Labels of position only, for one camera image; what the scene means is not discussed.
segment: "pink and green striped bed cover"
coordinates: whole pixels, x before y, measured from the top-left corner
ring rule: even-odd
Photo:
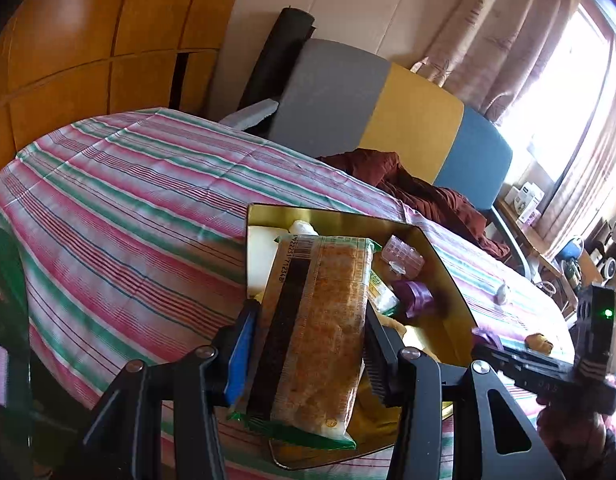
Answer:
[[[542,332],[573,359],[556,305],[479,248],[389,195],[259,137],[166,108],[79,121],[21,150],[0,172],[0,226],[21,244],[31,345],[59,383],[93,406],[130,359],[176,360],[208,343],[245,294],[245,216],[265,202],[359,212],[420,226],[478,324],[507,344]],[[498,306],[502,283],[510,303]],[[510,386],[526,413],[532,395]],[[265,441],[219,428],[233,479],[384,478],[390,450],[299,472],[270,462]],[[172,407],[163,450],[173,460]],[[442,478],[451,475],[444,425]]]

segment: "barcode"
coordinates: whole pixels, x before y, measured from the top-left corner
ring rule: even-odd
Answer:
[[[293,248],[293,258],[310,260],[313,242],[314,240],[310,240],[308,238],[299,238]]]

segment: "brown blanket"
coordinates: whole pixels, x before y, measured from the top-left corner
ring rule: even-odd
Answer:
[[[443,225],[499,260],[510,253],[506,244],[485,237],[486,219],[465,196],[411,176],[403,169],[395,152],[357,148],[354,152],[322,156],[320,160],[402,200],[427,219]]]

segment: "window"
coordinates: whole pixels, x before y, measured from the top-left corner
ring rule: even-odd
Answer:
[[[610,44],[579,7],[541,77],[512,106],[499,130],[514,152],[526,150],[557,182],[595,110]]]

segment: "white wall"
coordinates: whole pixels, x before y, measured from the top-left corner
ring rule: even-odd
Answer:
[[[236,0],[211,86],[207,116],[236,110],[281,9],[315,17],[313,37],[341,41],[410,67],[460,0]]]

